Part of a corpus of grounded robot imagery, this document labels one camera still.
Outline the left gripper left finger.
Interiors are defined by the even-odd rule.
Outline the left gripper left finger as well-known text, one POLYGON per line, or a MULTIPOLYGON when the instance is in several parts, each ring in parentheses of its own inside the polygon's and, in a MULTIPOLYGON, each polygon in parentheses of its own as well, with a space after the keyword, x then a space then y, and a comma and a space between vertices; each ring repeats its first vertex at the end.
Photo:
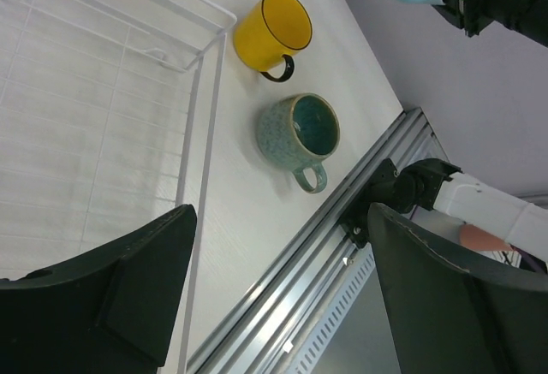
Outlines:
POLYGON ((2 372, 156 372, 196 229, 195 209, 180 205, 74 258, 2 280, 2 372))

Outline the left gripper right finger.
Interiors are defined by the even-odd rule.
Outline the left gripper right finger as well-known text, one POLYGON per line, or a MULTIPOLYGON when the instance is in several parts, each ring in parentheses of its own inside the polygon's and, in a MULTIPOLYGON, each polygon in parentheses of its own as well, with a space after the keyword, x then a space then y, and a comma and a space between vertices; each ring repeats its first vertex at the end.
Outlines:
POLYGON ((403 373, 545 373, 547 277, 433 234, 386 205, 369 241, 403 373))

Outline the teal speckled ceramic mug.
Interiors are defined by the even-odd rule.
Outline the teal speckled ceramic mug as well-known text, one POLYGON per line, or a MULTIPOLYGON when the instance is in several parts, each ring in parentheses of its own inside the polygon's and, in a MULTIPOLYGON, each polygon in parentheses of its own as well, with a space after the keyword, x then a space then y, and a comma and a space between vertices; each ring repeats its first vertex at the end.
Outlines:
POLYGON ((270 105, 259 115, 256 139, 265 159, 290 172, 303 191, 325 190, 323 162, 339 145, 340 125, 324 98, 302 93, 270 105))

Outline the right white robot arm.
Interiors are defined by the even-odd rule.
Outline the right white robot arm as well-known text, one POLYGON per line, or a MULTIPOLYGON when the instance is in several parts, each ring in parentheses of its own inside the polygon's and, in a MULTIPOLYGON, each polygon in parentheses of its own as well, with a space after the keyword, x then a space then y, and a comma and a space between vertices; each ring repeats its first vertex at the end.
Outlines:
MULTIPOLYGON (((532 41, 547 44, 547 0, 398 0, 430 4, 468 37, 493 22, 532 41)), ((461 242, 479 252, 518 252, 538 266, 547 260, 547 210, 489 187, 445 161, 429 158, 395 172, 389 159, 376 169, 357 200, 366 211, 373 203, 399 213, 415 206, 438 211, 466 224, 461 242)))

